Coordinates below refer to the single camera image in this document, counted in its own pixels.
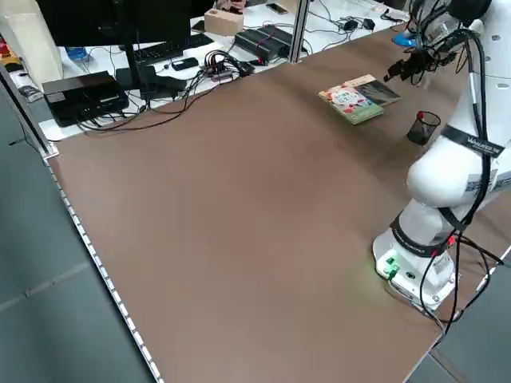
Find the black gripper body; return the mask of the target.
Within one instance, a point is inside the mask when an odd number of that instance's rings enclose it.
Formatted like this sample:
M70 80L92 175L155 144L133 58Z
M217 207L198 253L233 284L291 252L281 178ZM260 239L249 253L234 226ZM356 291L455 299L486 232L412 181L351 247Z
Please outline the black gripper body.
M415 38L415 53L426 53L428 65L423 72L433 72L439 66L450 64L455 58L452 37L440 38L435 42L427 42L425 38Z

